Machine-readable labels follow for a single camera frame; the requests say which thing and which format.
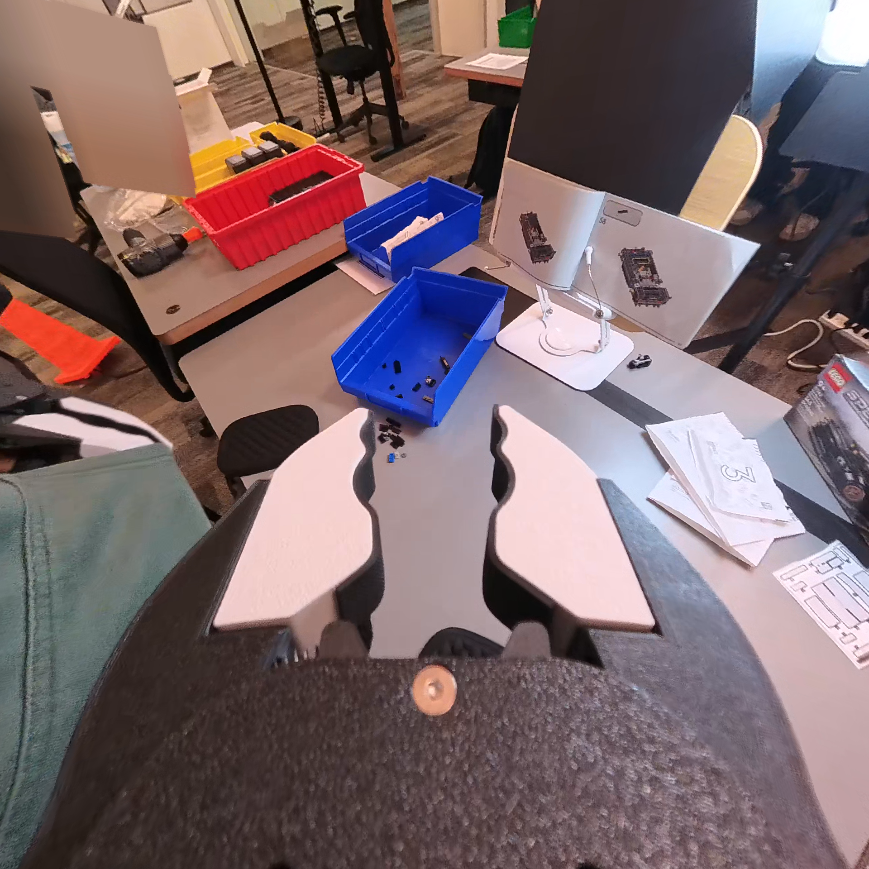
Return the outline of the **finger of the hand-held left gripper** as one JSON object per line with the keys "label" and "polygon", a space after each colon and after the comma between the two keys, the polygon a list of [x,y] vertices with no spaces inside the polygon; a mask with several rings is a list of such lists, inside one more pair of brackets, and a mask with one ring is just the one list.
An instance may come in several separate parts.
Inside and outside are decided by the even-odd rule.
{"label": "finger of the hand-held left gripper", "polygon": [[192,196],[158,31],[62,2],[2,2],[2,231],[65,237],[74,212],[34,88],[50,91],[90,184]]}

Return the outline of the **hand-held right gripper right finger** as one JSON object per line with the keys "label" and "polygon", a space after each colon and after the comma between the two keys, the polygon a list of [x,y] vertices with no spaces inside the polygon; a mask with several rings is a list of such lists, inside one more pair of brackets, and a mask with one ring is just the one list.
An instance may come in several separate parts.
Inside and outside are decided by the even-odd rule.
{"label": "hand-held right gripper right finger", "polygon": [[492,415],[484,600],[503,624],[539,621],[555,654],[590,629],[651,635],[656,619],[603,481],[508,405]]}

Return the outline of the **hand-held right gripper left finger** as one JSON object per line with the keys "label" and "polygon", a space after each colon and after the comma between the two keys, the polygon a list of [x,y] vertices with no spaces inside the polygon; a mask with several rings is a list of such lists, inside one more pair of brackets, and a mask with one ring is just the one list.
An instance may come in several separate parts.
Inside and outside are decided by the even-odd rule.
{"label": "hand-held right gripper left finger", "polygon": [[359,407],[277,467],[216,608],[218,634],[288,629],[301,655],[345,635],[370,653],[385,589],[375,452],[375,416]]}

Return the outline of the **pile of lego pieces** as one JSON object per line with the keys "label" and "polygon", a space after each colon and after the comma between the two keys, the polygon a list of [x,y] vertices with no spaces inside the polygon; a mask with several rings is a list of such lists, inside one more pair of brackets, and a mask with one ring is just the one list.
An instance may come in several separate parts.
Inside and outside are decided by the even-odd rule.
{"label": "pile of lego pieces", "polygon": [[387,416],[375,420],[375,445],[387,466],[407,458],[407,437],[407,427],[397,418]]}

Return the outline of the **small lego bricks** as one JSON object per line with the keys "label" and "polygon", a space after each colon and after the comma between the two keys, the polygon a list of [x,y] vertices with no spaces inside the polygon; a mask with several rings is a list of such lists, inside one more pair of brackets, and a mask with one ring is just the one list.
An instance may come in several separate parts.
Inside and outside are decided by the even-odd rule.
{"label": "small lego bricks", "polygon": [[440,321],[409,330],[375,365],[372,387],[395,401],[429,406],[472,336],[468,326]]}

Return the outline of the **blue plastic bin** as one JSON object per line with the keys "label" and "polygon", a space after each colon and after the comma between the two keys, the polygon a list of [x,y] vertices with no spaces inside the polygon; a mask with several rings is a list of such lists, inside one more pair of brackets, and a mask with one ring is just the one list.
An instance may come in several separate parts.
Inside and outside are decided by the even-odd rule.
{"label": "blue plastic bin", "polygon": [[[439,426],[501,330],[507,292],[508,287],[498,281],[414,268],[332,354],[339,386],[392,414],[425,427]],[[429,406],[395,401],[373,388],[375,365],[399,338],[437,321],[456,328],[468,326],[473,336],[429,399]]]}
{"label": "blue plastic bin", "polygon": [[[387,259],[381,244],[418,215],[443,212],[444,220],[398,246]],[[429,177],[367,206],[343,222],[350,255],[393,283],[416,267],[434,268],[451,255],[478,241],[482,197],[448,181]]]}

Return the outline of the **lego set box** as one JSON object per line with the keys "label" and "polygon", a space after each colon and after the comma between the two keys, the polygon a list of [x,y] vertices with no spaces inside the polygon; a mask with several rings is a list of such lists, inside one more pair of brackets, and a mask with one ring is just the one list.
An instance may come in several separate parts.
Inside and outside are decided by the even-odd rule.
{"label": "lego set box", "polygon": [[848,519],[867,537],[867,363],[835,354],[784,420]]}

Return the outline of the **black mesh office chair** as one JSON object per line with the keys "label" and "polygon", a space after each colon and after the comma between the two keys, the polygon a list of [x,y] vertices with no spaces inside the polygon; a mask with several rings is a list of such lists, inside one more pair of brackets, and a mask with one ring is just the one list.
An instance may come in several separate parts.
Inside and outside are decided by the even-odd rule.
{"label": "black mesh office chair", "polygon": [[2,231],[1,272],[119,337],[173,399],[195,398],[171,355],[151,333],[125,280],[98,258],[62,238]]}

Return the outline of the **yellow plastic bin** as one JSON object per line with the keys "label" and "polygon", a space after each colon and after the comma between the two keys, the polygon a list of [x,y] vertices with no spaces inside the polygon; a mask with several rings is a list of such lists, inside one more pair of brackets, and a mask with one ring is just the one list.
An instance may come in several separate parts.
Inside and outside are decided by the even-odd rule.
{"label": "yellow plastic bin", "polygon": [[248,124],[239,128],[239,131],[243,133],[242,136],[212,144],[190,155],[197,195],[233,178],[234,174],[226,164],[228,158],[241,155],[245,148],[261,144],[266,132],[298,148],[306,148],[316,143],[314,136],[286,124]]}

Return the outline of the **white paper bags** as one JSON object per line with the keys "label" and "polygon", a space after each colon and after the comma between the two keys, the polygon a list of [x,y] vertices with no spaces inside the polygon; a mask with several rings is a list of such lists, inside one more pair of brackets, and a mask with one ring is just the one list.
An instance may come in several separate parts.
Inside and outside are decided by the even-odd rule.
{"label": "white paper bags", "polygon": [[777,540],[806,529],[758,442],[723,413],[646,426],[668,472],[647,499],[751,568]]}

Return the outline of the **neighbouring wooden desk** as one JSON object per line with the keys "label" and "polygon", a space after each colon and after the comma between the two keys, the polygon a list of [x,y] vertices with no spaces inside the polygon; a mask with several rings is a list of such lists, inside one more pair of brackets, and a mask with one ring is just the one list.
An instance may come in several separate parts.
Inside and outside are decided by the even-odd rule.
{"label": "neighbouring wooden desk", "polygon": [[[396,192],[396,186],[362,173],[366,206]],[[182,204],[182,226],[197,222]],[[245,269],[236,269],[207,235],[183,257],[154,276],[133,277],[121,267],[151,333],[173,345],[246,308],[347,251],[342,223]]]}

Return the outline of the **white book stand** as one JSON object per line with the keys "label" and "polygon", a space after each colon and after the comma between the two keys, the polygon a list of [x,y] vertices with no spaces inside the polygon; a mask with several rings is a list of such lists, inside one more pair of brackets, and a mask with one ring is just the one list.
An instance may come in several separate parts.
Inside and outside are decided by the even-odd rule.
{"label": "white book stand", "polygon": [[597,296],[573,296],[591,317],[554,303],[541,282],[535,284],[537,303],[501,328],[495,343],[572,389],[588,392],[602,385],[627,360],[635,343],[614,331],[613,311]]}

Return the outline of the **printed white sheet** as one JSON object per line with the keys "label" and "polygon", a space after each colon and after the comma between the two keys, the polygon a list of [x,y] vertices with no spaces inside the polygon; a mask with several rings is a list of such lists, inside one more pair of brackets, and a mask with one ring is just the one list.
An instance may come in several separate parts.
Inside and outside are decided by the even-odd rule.
{"label": "printed white sheet", "polygon": [[842,542],[774,577],[855,668],[868,667],[868,571]]}

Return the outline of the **green plastic bin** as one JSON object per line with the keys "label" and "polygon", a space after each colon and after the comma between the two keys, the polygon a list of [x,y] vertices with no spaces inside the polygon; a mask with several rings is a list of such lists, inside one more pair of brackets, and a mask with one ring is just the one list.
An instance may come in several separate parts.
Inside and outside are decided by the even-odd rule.
{"label": "green plastic bin", "polygon": [[497,21],[498,46],[504,49],[530,49],[536,22],[535,3],[508,12]]}

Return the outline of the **black partition panel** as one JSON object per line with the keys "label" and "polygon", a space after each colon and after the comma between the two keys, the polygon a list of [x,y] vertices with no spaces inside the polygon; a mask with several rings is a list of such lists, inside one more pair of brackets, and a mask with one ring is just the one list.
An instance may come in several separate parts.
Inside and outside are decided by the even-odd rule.
{"label": "black partition panel", "polygon": [[678,215],[754,75],[755,1],[542,2],[507,155]]}

